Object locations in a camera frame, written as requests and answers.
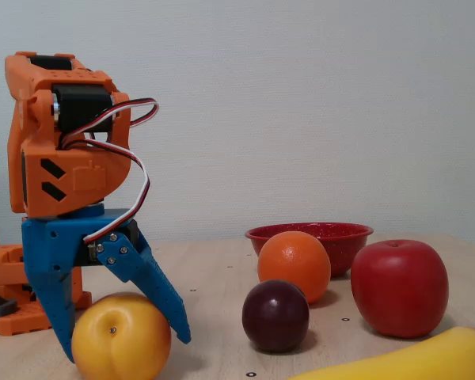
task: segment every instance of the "red bowl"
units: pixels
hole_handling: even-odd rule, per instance
[[[285,231],[302,231],[313,235],[323,244],[331,261],[331,277],[341,276],[350,269],[357,252],[366,245],[373,229],[352,223],[290,223],[257,227],[246,232],[259,256],[265,242]]]

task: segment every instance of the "yellow banana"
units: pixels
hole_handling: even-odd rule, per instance
[[[475,329],[454,327],[374,358],[313,370],[291,380],[475,380]]]

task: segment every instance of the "white wall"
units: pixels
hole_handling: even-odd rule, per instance
[[[475,0],[0,2],[0,236],[18,241],[3,59],[71,52],[161,103],[131,146],[150,240],[349,221],[475,242]],[[129,206],[134,171],[109,204]]]

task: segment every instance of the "orange robot part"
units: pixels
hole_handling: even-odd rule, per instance
[[[0,245],[0,297],[15,299],[17,311],[0,317],[0,335],[45,330],[51,323],[28,286],[21,245]],[[72,271],[72,299],[76,309],[87,309],[92,295],[82,289],[81,268]]]
[[[57,128],[56,86],[104,89],[114,104],[128,95],[107,74],[87,69],[73,55],[55,56],[69,63],[67,70],[33,64],[34,52],[6,58],[6,80],[16,101],[7,146],[10,204],[13,212],[30,218],[63,215],[101,201],[124,182],[131,165],[128,158],[97,148],[58,149],[63,132]],[[116,115],[106,131],[108,142],[128,149],[130,118],[130,109]]]

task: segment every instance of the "apple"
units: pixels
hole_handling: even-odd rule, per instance
[[[351,266],[351,291],[364,320],[385,336],[429,334],[447,309],[449,281],[439,254],[414,240],[362,248]]]
[[[141,294],[112,294],[78,320],[72,354],[87,380],[151,380],[169,357],[164,315]]]

